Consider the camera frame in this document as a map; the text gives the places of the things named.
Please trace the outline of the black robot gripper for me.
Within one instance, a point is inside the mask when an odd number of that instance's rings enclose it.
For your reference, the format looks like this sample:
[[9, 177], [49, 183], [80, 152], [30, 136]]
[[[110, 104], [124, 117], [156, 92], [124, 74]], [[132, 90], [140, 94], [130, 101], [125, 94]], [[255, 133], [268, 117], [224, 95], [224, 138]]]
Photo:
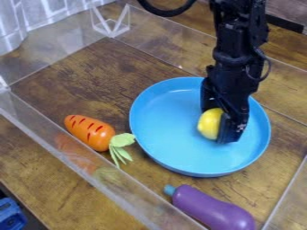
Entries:
[[205, 112], [221, 108], [216, 142], [237, 142], [249, 118], [248, 97], [257, 90], [265, 55], [251, 49], [232, 57], [213, 49], [215, 65], [207, 67], [207, 78], [200, 86], [200, 108]]

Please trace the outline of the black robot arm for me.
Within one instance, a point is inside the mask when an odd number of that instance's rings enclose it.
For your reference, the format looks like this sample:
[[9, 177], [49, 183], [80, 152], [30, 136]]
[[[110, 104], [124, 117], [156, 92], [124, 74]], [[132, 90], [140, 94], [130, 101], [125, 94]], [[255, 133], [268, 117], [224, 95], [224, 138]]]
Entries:
[[260, 46], [267, 42], [265, 0], [209, 0], [217, 36], [200, 108], [221, 109], [216, 141], [236, 142], [249, 118], [248, 98], [271, 71]]

